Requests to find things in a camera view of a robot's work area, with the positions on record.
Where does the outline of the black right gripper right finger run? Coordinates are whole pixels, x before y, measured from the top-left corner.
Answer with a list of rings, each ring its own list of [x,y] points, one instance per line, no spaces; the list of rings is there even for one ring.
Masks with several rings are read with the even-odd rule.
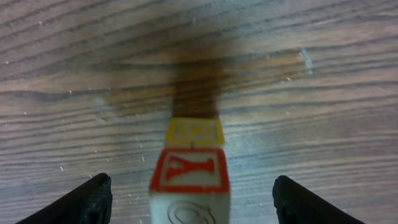
[[[272,196],[280,224],[364,224],[285,175],[276,178]]]

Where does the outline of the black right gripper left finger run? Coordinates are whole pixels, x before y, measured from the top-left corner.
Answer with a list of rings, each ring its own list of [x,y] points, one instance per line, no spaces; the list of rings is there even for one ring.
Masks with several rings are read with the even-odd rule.
[[[100,173],[17,224],[109,224],[111,178]]]

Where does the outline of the red Y wooden block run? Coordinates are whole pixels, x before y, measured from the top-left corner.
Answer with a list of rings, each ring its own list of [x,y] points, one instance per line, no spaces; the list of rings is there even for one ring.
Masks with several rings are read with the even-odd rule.
[[[152,224],[229,224],[231,188],[222,149],[168,148],[149,185]]]

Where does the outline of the yellow S wooden block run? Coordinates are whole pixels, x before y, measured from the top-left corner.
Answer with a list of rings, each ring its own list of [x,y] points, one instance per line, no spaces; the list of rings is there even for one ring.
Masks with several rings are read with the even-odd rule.
[[[224,144],[219,119],[175,117],[165,135],[166,148],[223,148]]]

